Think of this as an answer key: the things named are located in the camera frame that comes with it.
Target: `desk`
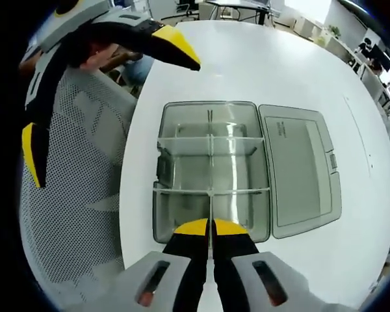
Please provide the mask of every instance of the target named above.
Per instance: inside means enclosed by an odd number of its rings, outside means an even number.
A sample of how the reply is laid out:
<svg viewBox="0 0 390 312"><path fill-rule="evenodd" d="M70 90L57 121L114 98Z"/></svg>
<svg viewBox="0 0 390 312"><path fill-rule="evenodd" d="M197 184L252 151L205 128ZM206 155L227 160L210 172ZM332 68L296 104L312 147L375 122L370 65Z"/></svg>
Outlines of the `desk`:
<svg viewBox="0 0 390 312"><path fill-rule="evenodd" d="M245 8L254 10L259 14L259 25L265 24L266 14L270 12L268 5L254 0L206 0L205 3L216 5L218 7Z"/></svg>
<svg viewBox="0 0 390 312"><path fill-rule="evenodd" d="M390 246L390 141L364 85L337 57L287 32L236 21L189 21L177 28L197 52L201 70L155 61L143 86L120 186L125 268L164 248L153 239L152 191L167 103L237 100L298 107L324 116L341 173L342 215L312 231L270 236L256 246L303 274L310 291L324 301L359 307ZM212 266L209 261L199 311L222 311Z"/></svg>

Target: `gray plastic lid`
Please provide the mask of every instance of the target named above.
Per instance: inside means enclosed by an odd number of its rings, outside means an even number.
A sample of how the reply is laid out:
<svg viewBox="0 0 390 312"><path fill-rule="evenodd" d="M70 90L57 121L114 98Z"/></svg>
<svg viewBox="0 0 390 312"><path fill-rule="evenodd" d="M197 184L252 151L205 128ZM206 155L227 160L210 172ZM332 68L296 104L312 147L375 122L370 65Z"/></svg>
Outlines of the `gray plastic lid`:
<svg viewBox="0 0 390 312"><path fill-rule="evenodd" d="M261 105L272 190L273 235L288 237L341 215L333 146L321 113Z"/></svg>

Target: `transparent storage box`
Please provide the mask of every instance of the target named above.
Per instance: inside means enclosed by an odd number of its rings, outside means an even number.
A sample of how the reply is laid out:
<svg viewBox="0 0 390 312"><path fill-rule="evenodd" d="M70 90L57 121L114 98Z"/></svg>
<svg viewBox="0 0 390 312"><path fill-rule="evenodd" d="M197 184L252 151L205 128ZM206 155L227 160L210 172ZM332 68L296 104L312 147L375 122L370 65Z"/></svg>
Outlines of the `transparent storage box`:
<svg viewBox="0 0 390 312"><path fill-rule="evenodd" d="M270 189L259 117L245 102L171 103L157 142L153 236L200 218L231 220L267 240Z"/></svg>

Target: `white round table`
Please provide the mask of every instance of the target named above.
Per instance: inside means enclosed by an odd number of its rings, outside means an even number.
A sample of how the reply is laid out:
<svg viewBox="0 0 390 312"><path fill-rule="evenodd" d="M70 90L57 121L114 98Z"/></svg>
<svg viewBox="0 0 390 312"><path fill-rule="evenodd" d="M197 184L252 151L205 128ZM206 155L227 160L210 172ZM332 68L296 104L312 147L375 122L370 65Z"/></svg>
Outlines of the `white round table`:
<svg viewBox="0 0 390 312"><path fill-rule="evenodd" d="M303 274L326 302L359 307L390 245L390 141L364 85L349 66L287 32L235 21L180 23L201 59L199 72L156 61L129 130L120 188L125 267L153 240L152 189L163 107L173 101L251 101L319 111L341 173L342 215L320 228L257 244ZM220 311L212 273L198 311Z"/></svg>

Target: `gray mesh chair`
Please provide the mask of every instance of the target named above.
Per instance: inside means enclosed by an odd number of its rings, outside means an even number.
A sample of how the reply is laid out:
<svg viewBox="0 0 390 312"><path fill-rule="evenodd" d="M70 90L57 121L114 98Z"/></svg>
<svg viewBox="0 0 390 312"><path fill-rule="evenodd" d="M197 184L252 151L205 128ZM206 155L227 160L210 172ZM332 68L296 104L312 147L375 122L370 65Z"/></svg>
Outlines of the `gray mesh chair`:
<svg viewBox="0 0 390 312"><path fill-rule="evenodd" d="M66 70L55 96L46 188L23 169L23 249L59 309L96 299L124 270L118 198L135 104L101 72Z"/></svg>

